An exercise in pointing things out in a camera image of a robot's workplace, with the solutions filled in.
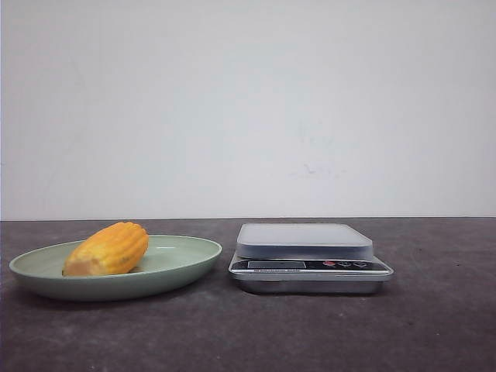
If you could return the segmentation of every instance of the digital scale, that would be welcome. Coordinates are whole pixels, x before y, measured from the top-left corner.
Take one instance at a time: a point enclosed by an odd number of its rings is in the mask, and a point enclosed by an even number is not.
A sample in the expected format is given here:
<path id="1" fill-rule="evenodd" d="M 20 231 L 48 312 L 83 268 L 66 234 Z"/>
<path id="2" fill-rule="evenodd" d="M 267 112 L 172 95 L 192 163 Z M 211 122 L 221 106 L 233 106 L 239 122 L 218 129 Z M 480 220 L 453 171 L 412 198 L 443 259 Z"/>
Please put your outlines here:
<path id="1" fill-rule="evenodd" d="M 361 293 L 394 271 L 372 240 L 336 223 L 249 223 L 239 231 L 229 272 L 253 293 Z"/>

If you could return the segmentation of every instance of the white wall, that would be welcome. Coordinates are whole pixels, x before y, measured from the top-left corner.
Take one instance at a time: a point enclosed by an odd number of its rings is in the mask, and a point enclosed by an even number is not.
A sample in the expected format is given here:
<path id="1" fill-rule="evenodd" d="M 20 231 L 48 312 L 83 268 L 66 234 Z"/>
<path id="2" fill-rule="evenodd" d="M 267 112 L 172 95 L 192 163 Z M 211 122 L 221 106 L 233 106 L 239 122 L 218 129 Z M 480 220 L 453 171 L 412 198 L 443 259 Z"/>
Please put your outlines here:
<path id="1" fill-rule="evenodd" d="M 496 2 L 4 0 L 2 218 L 496 215 Z"/>

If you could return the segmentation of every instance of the light green plate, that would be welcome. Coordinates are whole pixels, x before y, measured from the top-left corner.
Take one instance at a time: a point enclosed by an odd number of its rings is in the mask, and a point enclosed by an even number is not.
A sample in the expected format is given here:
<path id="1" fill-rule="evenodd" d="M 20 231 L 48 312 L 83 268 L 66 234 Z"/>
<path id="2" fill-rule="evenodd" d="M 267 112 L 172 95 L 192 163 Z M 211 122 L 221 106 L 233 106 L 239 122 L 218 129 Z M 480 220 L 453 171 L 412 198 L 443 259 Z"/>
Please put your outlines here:
<path id="1" fill-rule="evenodd" d="M 47 246 L 10 262 L 10 270 L 26 289 L 49 298 L 72 301 L 112 301 L 170 291 L 205 275 L 222 247 L 190 236 L 152 235 L 148 250 L 128 274 L 63 277 L 69 253 L 81 241 Z"/>

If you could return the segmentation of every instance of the plate rim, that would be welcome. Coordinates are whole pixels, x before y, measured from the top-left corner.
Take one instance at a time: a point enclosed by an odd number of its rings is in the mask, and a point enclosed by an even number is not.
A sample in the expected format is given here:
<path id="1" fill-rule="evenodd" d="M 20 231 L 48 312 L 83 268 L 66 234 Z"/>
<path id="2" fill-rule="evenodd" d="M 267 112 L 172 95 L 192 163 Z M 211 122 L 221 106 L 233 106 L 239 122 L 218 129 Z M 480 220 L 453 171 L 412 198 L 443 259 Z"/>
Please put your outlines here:
<path id="1" fill-rule="evenodd" d="M 210 261 L 212 259 L 215 259 L 216 257 L 218 257 L 222 253 L 222 246 L 220 245 L 220 243 L 217 243 L 214 240 L 200 238 L 200 237 L 197 237 L 197 236 L 162 235 L 162 234 L 148 235 L 148 236 L 150 238 L 153 238 L 153 237 L 158 237 L 158 238 L 185 238 L 185 239 L 202 240 L 202 241 L 207 242 L 207 243 L 213 243 L 213 245 L 217 247 L 217 251 L 215 253 L 213 253 L 212 255 L 207 256 L 205 259 L 200 260 L 198 262 L 195 262 L 193 264 L 181 265 L 181 266 L 178 266 L 178 267 L 174 267 L 172 269 L 162 269 L 162 270 L 153 270 L 153 271 L 138 271 L 138 272 L 135 272 L 135 273 L 125 273 L 125 274 L 73 276 L 73 277 L 64 277 L 64 276 L 61 276 L 61 277 L 49 277 L 49 276 L 46 276 L 46 275 L 33 275 L 33 274 L 29 274 L 29 273 L 26 273 L 25 271 L 18 270 L 15 267 L 16 262 L 18 260 L 21 260 L 24 256 L 28 256 L 28 255 L 30 255 L 32 253 L 40 252 L 42 250 L 48 250 L 48 249 L 54 248 L 56 246 L 63 246 L 63 245 L 72 244 L 72 243 L 82 243 L 82 242 L 85 241 L 85 239 L 82 239 L 82 240 L 75 240 L 75 241 L 71 241 L 71 242 L 52 244 L 51 246 L 43 246 L 41 248 L 37 248 L 35 250 L 30 250 L 29 252 L 25 252 L 25 253 L 19 254 L 18 256 L 14 257 L 9 262 L 9 269 L 10 269 L 11 272 L 13 272 L 14 274 L 17 274 L 19 276 L 30 277 L 30 278 L 35 278 L 35 279 L 55 280 L 55 281 L 88 281 L 88 280 L 90 280 L 90 281 L 100 280 L 101 281 L 101 280 L 117 279 L 117 278 L 124 278 L 124 277 L 139 277 L 139 276 L 143 276 L 143 275 L 150 275 L 150 274 L 170 272 L 170 271 L 181 269 L 181 268 L 184 268 L 184 267 L 191 267 L 191 266 L 194 266 L 194 265 L 197 265 L 197 264 L 203 264 L 203 263 L 208 262 L 208 261 Z"/>

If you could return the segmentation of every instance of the gray table surface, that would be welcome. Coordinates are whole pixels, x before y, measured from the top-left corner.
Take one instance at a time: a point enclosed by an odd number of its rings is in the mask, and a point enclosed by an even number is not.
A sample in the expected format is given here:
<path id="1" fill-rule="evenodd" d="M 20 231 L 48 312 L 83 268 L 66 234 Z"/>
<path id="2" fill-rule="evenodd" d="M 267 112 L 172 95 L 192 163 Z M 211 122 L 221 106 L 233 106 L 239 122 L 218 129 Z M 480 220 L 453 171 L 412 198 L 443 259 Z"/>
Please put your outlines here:
<path id="1" fill-rule="evenodd" d="M 244 222 L 340 222 L 395 269 L 375 295 L 257 295 L 227 267 Z M 2 223 L 2 371 L 496 371 L 496 219 L 139 220 L 222 255 L 199 281 L 129 301 L 50 300 L 21 289 L 15 256 L 111 221 Z"/>

